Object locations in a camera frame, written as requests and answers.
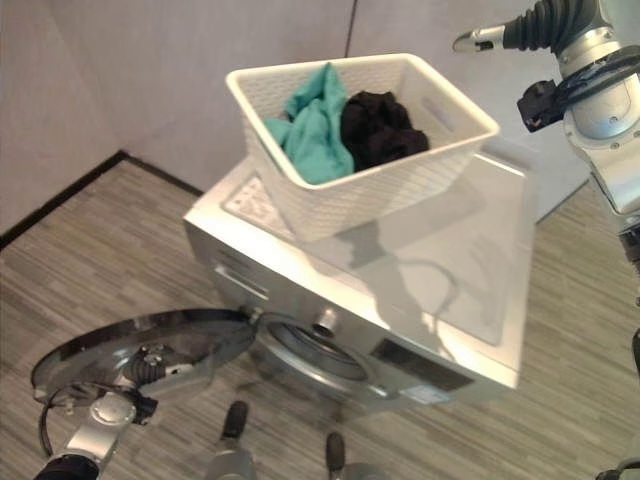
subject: floor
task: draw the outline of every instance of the floor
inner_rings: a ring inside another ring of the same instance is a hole
[[[45,460],[29,384],[41,356],[134,315],[222,305],[181,224],[194,200],[122,162],[4,250],[0,478],[32,478]],[[537,227],[518,390],[340,426],[348,459],[394,479],[582,480],[613,467],[640,424],[636,286],[597,199],[581,189]],[[246,355],[221,368],[204,393],[132,427],[104,478],[204,478],[235,398],[251,404],[245,443],[261,479],[323,478],[324,435],[335,426],[259,378]],[[50,416],[54,448],[78,415]]]

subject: silver washing machine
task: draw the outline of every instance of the silver washing machine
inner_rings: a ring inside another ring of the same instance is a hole
[[[185,224],[216,288],[254,323],[261,371],[367,413],[516,387],[533,191],[528,174],[477,156],[444,194],[301,244],[245,159]]]

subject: washing machine top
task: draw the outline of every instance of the washing machine top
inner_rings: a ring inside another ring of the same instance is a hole
[[[530,174],[477,155],[445,193],[312,243],[296,240],[250,159],[185,217],[413,345],[515,386],[535,219]]]

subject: teal cloth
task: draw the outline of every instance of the teal cloth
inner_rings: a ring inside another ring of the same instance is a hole
[[[338,72],[327,63],[285,103],[292,122],[264,121],[307,183],[318,185],[353,173],[353,157],[340,139],[346,100]]]

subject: white laundry basket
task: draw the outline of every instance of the white laundry basket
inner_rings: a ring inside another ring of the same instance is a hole
[[[393,92],[430,150],[321,185],[305,182],[263,119],[330,61],[348,97]],[[415,55],[393,54],[236,70],[227,85],[244,115],[247,148],[293,232],[312,241],[368,222],[446,190],[498,124]]]

